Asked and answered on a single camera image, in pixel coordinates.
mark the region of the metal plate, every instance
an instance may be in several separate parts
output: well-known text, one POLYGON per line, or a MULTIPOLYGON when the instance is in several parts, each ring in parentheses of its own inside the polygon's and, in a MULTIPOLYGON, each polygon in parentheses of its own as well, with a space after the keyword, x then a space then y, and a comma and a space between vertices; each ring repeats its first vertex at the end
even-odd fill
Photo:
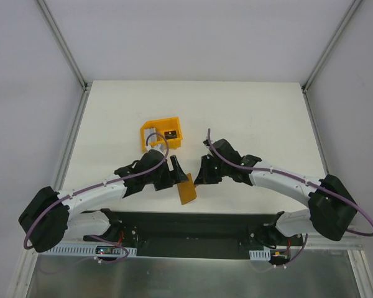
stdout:
MULTIPOLYGON (((40 255, 56 271, 78 261, 40 255)), ((60 274, 35 270, 28 297, 360 297, 347 251, 307 250, 287 269, 244 260, 130 258, 99 265, 88 260, 60 274)))

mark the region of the white tabletop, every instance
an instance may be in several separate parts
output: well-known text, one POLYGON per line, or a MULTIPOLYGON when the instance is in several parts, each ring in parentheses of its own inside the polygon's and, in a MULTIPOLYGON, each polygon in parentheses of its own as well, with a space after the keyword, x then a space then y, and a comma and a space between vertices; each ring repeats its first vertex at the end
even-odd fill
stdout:
MULTIPOLYGON (((171 150, 193 179, 207 128, 241 155, 252 154, 281 168, 324 177, 320 154, 298 83, 201 81, 94 81, 64 189, 90 184, 142 156, 140 128, 148 120, 179 117, 182 146, 171 150)), ((291 198, 230 178, 202 185, 181 205, 177 187, 138 194, 94 209, 148 212, 277 213, 304 207, 291 198)))

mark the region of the yellow box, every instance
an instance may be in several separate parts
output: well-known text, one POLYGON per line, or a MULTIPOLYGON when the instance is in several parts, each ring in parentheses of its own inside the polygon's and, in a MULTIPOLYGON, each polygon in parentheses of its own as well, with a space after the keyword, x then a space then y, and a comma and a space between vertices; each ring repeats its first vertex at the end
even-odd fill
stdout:
MULTIPOLYGON (((144 136, 145 129, 155 129, 156 132, 164 135, 171 149, 177 149, 178 147, 181 147, 182 133, 180 119, 178 119, 178 117, 147 121, 140 129, 142 152, 146 152, 144 136)), ((157 139, 158 141, 149 142, 149 144, 153 147, 158 144, 165 143, 163 140, 160 139, 160 137, 157 137, 157 139)))

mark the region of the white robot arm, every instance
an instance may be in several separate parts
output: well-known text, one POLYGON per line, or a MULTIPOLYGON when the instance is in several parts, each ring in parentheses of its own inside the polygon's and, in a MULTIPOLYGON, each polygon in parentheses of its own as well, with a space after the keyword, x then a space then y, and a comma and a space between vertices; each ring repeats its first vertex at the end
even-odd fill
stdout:
POLYGON ((105 240, 118 242, 122 230, 120 222, 109 209, 82 213, 104 202, 121 199, 153 184, 156 191, 188 181, 175 155, 170 157, 173 170, 167 164, 163 146, 157 145, 140 160, 118 168, 114 174, 98 183, 55 192, 50 186, 41 189, 19 217, 27 234, 25 249, 37 252, 51 249, 62 239, 92 241, 89 235, 101 235, 105 240))
POLYGON ((260 186, 291 197, 307 209, 279 212, 273 221, 255 233, 265 246, 276 246, 285 238, 318 232, 334 241, 342 238, 357 213, 356 203, 341 181, 332 175, 320 179, 285 171, 253 155, 241 156, 225 139, 203 142, 209 153, 201 157, 195 185, 216 184, 227 176, 235 182, 260 186), (346 201, 329 195, 342 196, 346 201))

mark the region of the purple cable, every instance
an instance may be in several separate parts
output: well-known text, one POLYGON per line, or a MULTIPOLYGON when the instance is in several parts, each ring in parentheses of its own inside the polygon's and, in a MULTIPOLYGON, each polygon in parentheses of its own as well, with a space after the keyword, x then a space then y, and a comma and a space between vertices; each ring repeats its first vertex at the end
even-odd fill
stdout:
MULTIPOLYGON (((118 262, 121 262, 123 261, 124 259, 126 259, 128 256, 129 256, 129 251, 126 250, 123 246, 121 246, 120 244, 118 243, 114 243, 114 242, 110 242, 110 241, 107 241, 99 236, 96 236, 96 235, 90 235, 91 238, 94 238, 95 240, 99 241, 99 242, 105 242, 105 243, 108 243, 110 245, 113 245, 117 248, 120 248, 122 251, 124 251, 126 253, 126 255, 122 256, 121 258, 117 258, 116 260, 114 261, 106 261, 106 260, 102 260, 101 259, 101 262, 104 263, 104 264, 114 264, 114 263, 118 263, 118 262)), ((84 261, 87 261, 87 260, 93 260, 94 257, 91 257, 91 256, 87 256, 86 258, 83 258, 83 259, 80 259, 78 260, 77 262, 74 262, 72 263, 71 265, 69 265, 68 267, 64 267, 64 268, 61 268, 57 271, 54 271, 54 272, 47 272, 47 271, 44 271, 42 268, 41 268, 41 265, 40 265, 40 259, 37 260, 37 270, 39 270, 42 274, 44 275, 54 275, 54 274, 58 274, 58 273, 61 273, 61 272, 64 272, 64 271, 67 271, 69 269, 72 269, 73 267, 75 267, 76 265, 79 265, 80 263, 84 262, 84 261)))
MULTIPOLYGON (((146 140, 146 145, 148 145, 148 140, 151 138, 151 136, 153 135, 158 135, 160 138, 163 139, 163 141, 165 142, 166 144, 166 154, 164 155, 163 159, 155 166, 151 167, 150 169, 147 169, 145 171, 142 171, 140 173, 137 173, 137 174, 132 174, 132 175, 129 175, 129 176, 125 176, 125 177, 120 177, 120 178, 117 178, 117 179, 114 179, 114 180, 110 180, 108 181, 106 184, 111 184, 111 183, 116 183, 116 182, 119 182, 119 181, 123 181, 123 180, 127 180, 127 179, 131 179, 131 178, 135 178, 135 177, 138 177, 138 176, 142 176, 142 175, 145 175, 147 173, 150 173, 152 171, 154 171, 155 169, 157 169, 159 166, 162 165, 162 163, 165 162, 165 160, 167 159, 168 157, 168 152, 170 151, 170 146, 168 145, 168 141, 166 140, 166 138, 161 134, 161 133, 158 133, 158 132, 153 132, 151 133, 148 137, 147 137, 147 140, 146 140)), ((94 185, 91 185, 91 186, 88 186, 86 188, 83 188, 83 189, 80 189, 79 191, 76 191, 73 193, 73 197, 74 196, 77 196, 78 194, 83 194, 84 192, 86 191, 90 191, 92 189, 96 189, 96 188, 99 188, 101 186, 104 186, 103 183, 98 183, 98 184, 94 184, 94 185)), ((24 248, 26 250, 30 250, 33 248, 33 245, 31 246, 28 246, 27 245, 27 242, 30 238, 30 236, 32 235, 34 229, 36 228, 37 224, 42 220, 42 218, 51 210, 53 209, 56 205, 59 205, 61 204, 63 201, 67 200, 67 199, 70 199, 71 197, 69 195, 66 195, 65 197, 55 201, 54 203, 52 203, 51 205, 49 205, 46 209, 44 209, 44 211, 42 213, 40 213, 40 215, 36 218, 36 220, 34 221, 34 223, 30 226, 30 228, 28 229, 27 233, 26 233, 26 236, 25 236, 25 239, 24 239, 24 248)))
MULTIPOLYGON (((271 169, 268 169, 268 168, 255 168, 255 167, 250 167, 250 166, 239 166, 237 164, 234 164, 232 162, 230 162, 229 160, 225 159, 223 156, 221 156, 217 150, 214 148, 213 144, 211 143, 211 139, 210 139, 210 132, 211 132, 211 129, 208 129, 207 130, 207 141, 209 143, 209 147, 210 147, 210 150, 213 151, 220 160, 222 160, 223 162, 227 163, 228 165, 230 166, 233 166, 237 169, 247 169, 249 171, 265 171, 265 172, 271 172, 271 169)), ((298 182, 301 182, 301 183, 305 183, 305 180, 298 177, 298 176, 295 176, 293 174, 290 174, 288 172, 284 172, 284 171, 279 171, 278 169, 273 169, 272 170, 273 173, 277 173, 277 174, 281 174, 283 176, 286 176, 286 177, 289 177, 289 178, 292 178, 294 180, 297 180, 298 182)), ((307 184, 309 186, 312 186, 314 188, 317 188, 319 189, 320 191, 322 192, 325 192, 327 193, 328 195, 330 196, 333 196, 341 201, 343 201, 345 204, 347 205, 350 205, 351 207, 353 207, 355 210, 357 210, 360 214, 363 215, 363 217, 372 225, 373 227, 373 219, 369 216, 369 214, 366 213, 365 210, 363 210, 362 208, 360 208, 357 204, 351 202, 350 200, 346 199, 345 197, 343 196, 340 196, 339 194, 336 194, 335 192, 333 191, 330 191, 324 187, 321 187, 320 185, 317 185, 315 183, 312 183, 310 181, 307 182, 307 184)), ((352 233, 352 234, 356 234, 356 235, 360 235, 360 236, 367 236, 367 237, 373 237, 373 232, 372 233, 365 233, 365 232, 360 232, 360 231, 354 231, 354 230, 350 230, 350 229, 347 229, 347 232, 349 233, 352 233)))
MULTIPOLYGON (((303 252, 303 250, 305 249, 305 247, 306 247, 306 243, 308 242, 308 234, 305 234, 305 239, 304 239, 304 242, 303 242, 303 245, 301 246, 301 248, 300 248, 300 250, 298 251, 298 253, 289 261, 289 262, 287 262, 285 265, 289 265, 291 262, 294 262, 299 256, 301 256, 301 254, 302 254, 302 252, 303 252)), ((270 270, 272 270, 272 269, 278 269, 278 268, 284 268, 284 266, 283 265, 277 265, 277 266, 275 266, 275 267, 269 267, 269 268, 267 268, 267 269, 264 269, 264 270, 261 270, 261 271, 259 271, 259 270, 257 270, 257 269, 255 269, 255 267, 253 267, 253 270, 255 271, 255 272, 257 272, 257 273, 265 273, 265 272, 268 272, 268 271, 270 271, 270 270)))

